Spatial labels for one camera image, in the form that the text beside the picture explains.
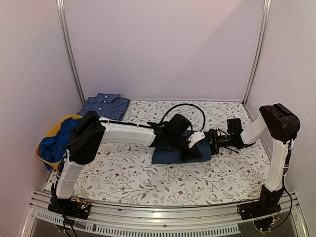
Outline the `teal blue t-shirt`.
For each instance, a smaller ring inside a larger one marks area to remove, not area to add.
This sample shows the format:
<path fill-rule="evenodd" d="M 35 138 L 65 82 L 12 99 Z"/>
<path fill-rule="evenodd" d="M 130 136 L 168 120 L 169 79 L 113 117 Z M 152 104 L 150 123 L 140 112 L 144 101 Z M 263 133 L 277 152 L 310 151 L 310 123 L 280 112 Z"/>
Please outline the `teal blue t-shirt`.
<path fill-rule="evenodd" d="M 190 135 L 190 130 L 184 130 L 180 134 L 155 133 L 154 141 L 150 145 L 154 148 L 152 164 L 180 164 L 210 160 L 212 157 L 210 143 L 198 141 L 190 148 L 187 140 Z"/>

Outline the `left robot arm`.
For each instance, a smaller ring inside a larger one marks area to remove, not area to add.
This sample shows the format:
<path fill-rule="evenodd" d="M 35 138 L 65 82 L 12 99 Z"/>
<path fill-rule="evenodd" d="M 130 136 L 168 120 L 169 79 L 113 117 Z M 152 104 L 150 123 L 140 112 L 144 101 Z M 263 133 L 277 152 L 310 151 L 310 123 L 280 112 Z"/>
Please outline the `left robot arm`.
<path fill-rule="evenodd" d="M 202 130 L 193 131 L 191 122 L 181 114 L 169 121 L 147 125 L 110 120 L 89 111 L 70 132 L 64 157 L 51 186 L 52 202 L 62 214 L 73 210 L 72 190 L 83 168 L 94 161 L 100 145 L 135 144 L 154 149 L 153 164 L 183 164 L 211 159 L 210 144 Z"/>

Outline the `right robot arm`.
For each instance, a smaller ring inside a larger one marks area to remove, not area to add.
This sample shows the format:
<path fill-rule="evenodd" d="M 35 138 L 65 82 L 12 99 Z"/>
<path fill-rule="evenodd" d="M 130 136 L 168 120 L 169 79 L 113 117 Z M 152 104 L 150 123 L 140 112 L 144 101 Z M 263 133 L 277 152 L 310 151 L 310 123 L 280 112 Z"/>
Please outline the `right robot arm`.
<path fill-rule="evenodd" d="M 284 180 L 289 169 L 292 147 L 300 130 L 299 118 L 281 103 L 265 105 L 259 108 L 258 117 L 243 129 L 238 118 L 227 120 L 226 133 L 219 129 L 205 132 L 205 139 L 210 142 L 213 155 L 220 148 L 244 149 L 254 145 L 259 138 L 268 133 L 271 138 L 271 158 L 268 176 L 261 188 L 260 198 L 255 211 L 266 215 L 274 208 L 283 192 Z"/>

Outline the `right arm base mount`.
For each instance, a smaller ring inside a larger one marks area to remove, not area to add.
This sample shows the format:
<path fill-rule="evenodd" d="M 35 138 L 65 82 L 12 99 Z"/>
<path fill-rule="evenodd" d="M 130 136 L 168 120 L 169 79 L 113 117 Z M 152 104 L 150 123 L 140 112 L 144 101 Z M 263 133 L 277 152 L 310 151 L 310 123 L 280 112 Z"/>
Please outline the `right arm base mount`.
<path fill-rule="evenodd" d="M 283 195 L 283 191 L 284 188 L 271 192 L 265 186 L 262 186 L 259 200 L 238 204 L 237 212 L 240 214 L 242 220 L 270 215 L 269 218 L 260 219 L 254 222 L 254 226 L 257 230 L 262 232 L 270 231 L 277 221 L 281 211 L 279 200 Z"/>

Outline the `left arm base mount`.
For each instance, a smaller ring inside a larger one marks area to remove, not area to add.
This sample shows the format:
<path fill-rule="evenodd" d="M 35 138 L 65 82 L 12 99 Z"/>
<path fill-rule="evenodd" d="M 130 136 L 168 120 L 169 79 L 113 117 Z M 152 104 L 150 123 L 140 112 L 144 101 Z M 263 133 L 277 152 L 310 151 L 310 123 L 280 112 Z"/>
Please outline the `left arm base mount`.
<path fill-rule="evenodd" d="M 88 219 L 90 209 L 90 202 L 82 198 L 74 200 L 52 197 L 48 205 L 48 210 L 51 212 L 83 220 Z"/>

